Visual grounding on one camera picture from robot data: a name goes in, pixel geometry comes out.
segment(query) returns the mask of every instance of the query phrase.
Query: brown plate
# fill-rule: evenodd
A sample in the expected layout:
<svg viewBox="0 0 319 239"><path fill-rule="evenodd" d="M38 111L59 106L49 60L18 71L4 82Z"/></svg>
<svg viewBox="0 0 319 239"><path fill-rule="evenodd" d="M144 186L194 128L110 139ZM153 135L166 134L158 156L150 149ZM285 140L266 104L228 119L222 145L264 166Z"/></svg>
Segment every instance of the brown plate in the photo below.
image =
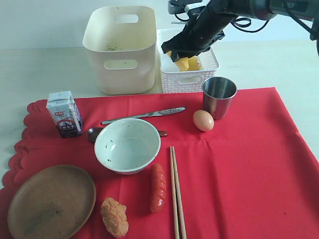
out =
<svg viewBox="0 0 319 239"><path fill-rule="evenodd" d="M96 199L95 184L81 168L58 165L28 179L8 211L15 239L68 239L88 220Z"/></svg>

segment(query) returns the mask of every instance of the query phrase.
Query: ceramic bowl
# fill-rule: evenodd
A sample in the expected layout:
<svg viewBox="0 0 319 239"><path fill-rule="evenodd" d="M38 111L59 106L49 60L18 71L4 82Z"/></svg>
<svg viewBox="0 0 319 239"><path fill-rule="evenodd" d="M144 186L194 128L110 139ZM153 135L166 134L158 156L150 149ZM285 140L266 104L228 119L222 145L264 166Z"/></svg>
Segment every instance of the ceramic bowl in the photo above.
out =
<svg viewBox="0 0 319 239"><path fill-rule="evenodd" d="M94 144L98 161L120 174L142 171L159 150L159 132L142 119L120 119L109 124L99 133Z"/></svg>

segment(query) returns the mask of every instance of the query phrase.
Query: spoon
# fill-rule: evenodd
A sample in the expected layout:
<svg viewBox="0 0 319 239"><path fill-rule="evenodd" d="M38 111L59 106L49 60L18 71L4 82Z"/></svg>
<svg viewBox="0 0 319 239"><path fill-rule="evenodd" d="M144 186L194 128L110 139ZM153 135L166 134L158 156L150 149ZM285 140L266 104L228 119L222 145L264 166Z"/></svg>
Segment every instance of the spoon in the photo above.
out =
<svg viewBox="0 0 319 239"><path fill-rule="evenodd" d="M86 136L88 137L88 139L95 143L95 140L97 138L97 136L99 135L99 133L102 131L102 127L95 127L95 128L90 128L87 132L86 132ZM167 132L163 131L163 130L158 130L159 132L159 136L160 137L166 137L167 136Z"/></svg>

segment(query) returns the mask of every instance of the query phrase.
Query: wooden chopsticks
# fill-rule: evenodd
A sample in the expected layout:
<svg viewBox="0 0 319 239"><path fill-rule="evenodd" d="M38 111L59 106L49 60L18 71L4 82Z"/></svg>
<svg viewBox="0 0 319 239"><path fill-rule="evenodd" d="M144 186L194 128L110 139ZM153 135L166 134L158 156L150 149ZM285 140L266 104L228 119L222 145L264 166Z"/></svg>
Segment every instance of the wooden chopsticks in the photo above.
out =
<svg viewBox="0 0 319 239"><path fill-rule="evenodd" d="M183 206L181 203L181 194L179 187L179 178L177 172L177 163L175 157L174 146L170 146L170 174L171 174L171 187L172 187L172 196L173 196L173 210L174 210L174 227L175 227L175 239L179 239L179 225L178 225L178 215L179 212L179 221L182 239L186 239L186 229L184 222L184 213Z"/></svg>

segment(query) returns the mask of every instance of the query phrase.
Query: table surface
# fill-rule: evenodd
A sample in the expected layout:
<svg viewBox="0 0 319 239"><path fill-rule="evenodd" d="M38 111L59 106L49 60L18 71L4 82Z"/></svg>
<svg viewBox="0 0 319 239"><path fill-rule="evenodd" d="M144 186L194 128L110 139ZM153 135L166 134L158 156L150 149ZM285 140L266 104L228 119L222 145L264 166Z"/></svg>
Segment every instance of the table surface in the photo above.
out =
<svg viewBox="0 0 319 239"><path fill-rule="evenodd" d="M319 58L315 42L218 42L213 50L220 64L216 75L233 80L238 89L276 87L318 159ZM9 170L13 146L21 140L28 104L66 90L75 98L106 96L96 86L84 48L0 51L0 79L1 178ZM159 68L154 87L146 92L153 93L162 93Z"/></svg>

